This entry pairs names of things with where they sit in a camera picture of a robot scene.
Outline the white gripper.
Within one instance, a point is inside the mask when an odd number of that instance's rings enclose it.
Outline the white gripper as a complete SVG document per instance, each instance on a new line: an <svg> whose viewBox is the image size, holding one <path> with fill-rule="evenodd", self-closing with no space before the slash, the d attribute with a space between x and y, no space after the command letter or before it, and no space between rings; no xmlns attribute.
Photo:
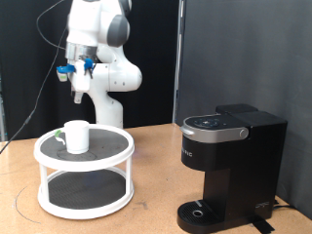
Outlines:
<svg viewBox="0 0 312 234"><path fill-rule="evenodd" d="M85 69L83 61L76 61L74 64L75 71L69 75L71 86L74 91L74 102L80 104L83 94L87 93L91 87L90 71Z"/></svg>

